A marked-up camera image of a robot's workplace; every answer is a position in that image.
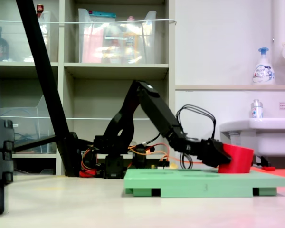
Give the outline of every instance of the storage box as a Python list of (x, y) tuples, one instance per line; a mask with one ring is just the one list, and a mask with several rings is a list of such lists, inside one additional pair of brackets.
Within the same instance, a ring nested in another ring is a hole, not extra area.
[[(93, 23), (86, 9), (78, 9), (80, 63), (155, 63), (155, 22)], [(145, 20), (154, 20), (151, 11)]]
[[(13, 122), (15, 145), (54, 135), (44, 96), (36, 107), (1, 108), (1, 119)], [(23, 153), (56, 153), (56, 144), (49, 143)]]
[[(40, 29), (51, 62), (58, 61), (58, 24), (51, 12), (43, 12)], [(0, 22), (0, 61), (34, 62), (22, 22)]]

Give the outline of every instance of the shelf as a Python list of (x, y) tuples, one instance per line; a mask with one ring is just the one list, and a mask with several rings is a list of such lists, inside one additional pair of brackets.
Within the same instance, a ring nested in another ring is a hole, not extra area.
[(176, 85), (176, 91), (196, 91), (196, 90), (251, 90), (251, 91), (271, 91), (285, 90), (285, 85)]
[(165, 0), (75, 0), (75, 3), (102, 5), (164, 5)]
[(12, 158), (56, 158), (55, 153), (17, 153)]
[[(58, 78), (58, 63), (51, 63), (54, 77)], [(0, 62), (1, 79), (37, 79), (35, 63)]]
[(65, 63), (65, 69), (81, 79), (163, 80), (168, 64)]
[[(147, 155), (147, 159), (160, 159), (162, 158), (164, 155), (163, 154), (150, 154)], [(98, 154), (97, 158), (98, 159), (105, 159), (106, 154)], [(124, 159), (132, 159), (132, 154), (123, 154), (123, 158)]]

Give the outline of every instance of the green board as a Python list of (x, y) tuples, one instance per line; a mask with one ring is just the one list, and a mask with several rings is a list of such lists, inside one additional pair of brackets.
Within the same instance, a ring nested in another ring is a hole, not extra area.
[(223, 174), (211, 170), (129, 169), (124, 177), (127, 194), (161, 197), (275, 196), (285, 177), (251, 171)]

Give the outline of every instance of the red cup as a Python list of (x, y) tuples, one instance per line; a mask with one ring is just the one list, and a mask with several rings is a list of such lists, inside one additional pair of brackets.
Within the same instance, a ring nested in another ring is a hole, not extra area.
[(253, 159), (252, 149), (228, 144), (224, 144), (223, 148), (231, 156), (231, 162), (220, 165), (219, 173), (249, 173)]

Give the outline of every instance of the white sink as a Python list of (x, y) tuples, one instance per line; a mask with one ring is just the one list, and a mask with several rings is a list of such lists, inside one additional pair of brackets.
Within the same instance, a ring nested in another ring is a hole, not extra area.
[(285, 118), (232, 121), (222, 124), (220, 131), (233, 144), (253, 149), (257, 156), (285, 156)]

